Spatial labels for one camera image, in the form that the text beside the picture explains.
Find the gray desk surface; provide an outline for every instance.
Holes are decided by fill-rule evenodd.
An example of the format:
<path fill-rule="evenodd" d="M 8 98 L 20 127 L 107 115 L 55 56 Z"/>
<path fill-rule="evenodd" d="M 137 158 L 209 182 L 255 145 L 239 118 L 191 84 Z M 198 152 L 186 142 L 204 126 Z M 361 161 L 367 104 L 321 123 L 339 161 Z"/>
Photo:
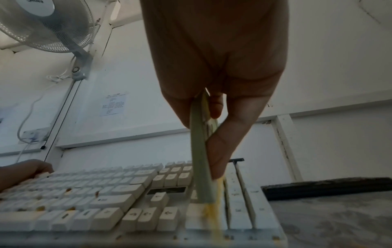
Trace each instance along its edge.
<path fill-rule="evenodd" d="M 270 204 L 290 248 L 392 248 L 392 191 Z"/>

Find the white keyboard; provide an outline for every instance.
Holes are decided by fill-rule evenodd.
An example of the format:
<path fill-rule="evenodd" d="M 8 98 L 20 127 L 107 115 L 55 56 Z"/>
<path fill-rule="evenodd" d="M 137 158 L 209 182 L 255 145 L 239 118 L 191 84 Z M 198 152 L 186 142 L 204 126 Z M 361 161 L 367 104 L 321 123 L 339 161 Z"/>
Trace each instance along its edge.
<path fill-rule="evenodd" d="M 0 246 L 216 245 L 192 179 L 191 161 L 41 174 L 0 193 Z M 245 165 L 224 188 L 222 245 L 287 247 Z"/>

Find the white cable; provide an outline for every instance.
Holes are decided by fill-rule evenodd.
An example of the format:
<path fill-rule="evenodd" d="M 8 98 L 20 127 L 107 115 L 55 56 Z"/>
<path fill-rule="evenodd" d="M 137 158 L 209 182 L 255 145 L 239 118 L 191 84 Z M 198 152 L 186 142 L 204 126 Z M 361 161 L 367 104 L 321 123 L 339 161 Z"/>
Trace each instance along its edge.
<path fill-rule="evenodd" d="M 19 162 L 20 156 L 22 156 L 22 153 L 30 146 L 30 144 L 26 144 L 26 146 L 23 148 L 23 150 L 20 151 L 18 158 L 15 160 L 15 163 Z"/>
<path fill-rule="evenodd" d="M 69 66 L 67 67 L 67 69 L 60 75 L 54 76 L 54 75 L 48 75 L 46 76 L 46 79 L 51 81 L 51 82 L 55 82 L 58 83 L 64 79 L 70 78 L 71 75 L 65 75 L 68 70 L 72 67 L 72 61 L 74 60 L 75 56 L 72 57 L 71 61 L 69 62 Z"/>
<path fill-rule="evenodd" d="M 56 85 L 56 84 L 52 84 L 52 85 L 50 85 L 49 87 L 47 87 L 46 89 L 44 89 L 44 92 L 42 93 L 42 95 L 41 95 L 37 100 L 33 101 L 33 103 L 30 105 L 30 111 L 29 111 L 29 113 L 27 114 L 26 118 L 25 118 L 25 119 L 22 121 L 22 123 L 20 124 L 20 126 L 19 126 L 19 128 L 18 128 L 18 132 L 17 132 L 17 134 L 16 134 L 16 135 L 18 136 L 18 140 L 20 140 L 21 142 L 26 143 L 26 144 L 30 144 L 30 145 L 36 144 L 36 143 L 37 143 L 37 142 L 28 142 L 28 141 L 24 141 L 24 140 L 20 137 L 20 131 L 21 131 L 23 125 L 25 124 L 25 122 L 27 121 L 27 119 L 28 119 L 28 118 L 30 117 L 30 115 L 33 113 L 34 104 L 35 104 L 36 102 L 38 102 L 39 100 L 41 100 L 42 97 L 44 97 L 45 92 L 46 92 L 48 89 L 50 89 L 50 88 L 52 88 L 53 86 L 55 86 L 55 85 Z"/>

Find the wall outlet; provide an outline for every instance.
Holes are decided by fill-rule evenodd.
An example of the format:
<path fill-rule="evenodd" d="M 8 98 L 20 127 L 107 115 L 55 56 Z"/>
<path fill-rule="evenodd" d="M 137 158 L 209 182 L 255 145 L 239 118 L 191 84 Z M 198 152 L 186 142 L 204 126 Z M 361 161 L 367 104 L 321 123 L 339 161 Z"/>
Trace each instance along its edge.
<path fill-rule="evenodd" d="M 23 134 L 21 135 L 21 138 L 28 142 L 45 141 L 48 138 L 49 132 L 50 132 L 49 127 L 24 131 Z"/>

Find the wall fan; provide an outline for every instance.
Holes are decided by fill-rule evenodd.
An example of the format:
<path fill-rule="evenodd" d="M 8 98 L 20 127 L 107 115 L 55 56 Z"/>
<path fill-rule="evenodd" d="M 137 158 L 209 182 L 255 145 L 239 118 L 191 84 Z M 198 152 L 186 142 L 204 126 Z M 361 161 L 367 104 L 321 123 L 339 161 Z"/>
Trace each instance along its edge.
<path fill-rule="evenodd" d="M 0 30 L 29 47 L 73 53 L 72 78 L 88 77 L 92 56 L 83 48 L 94 37 L 94 20 L 84 0 L 1 0 Z"/>

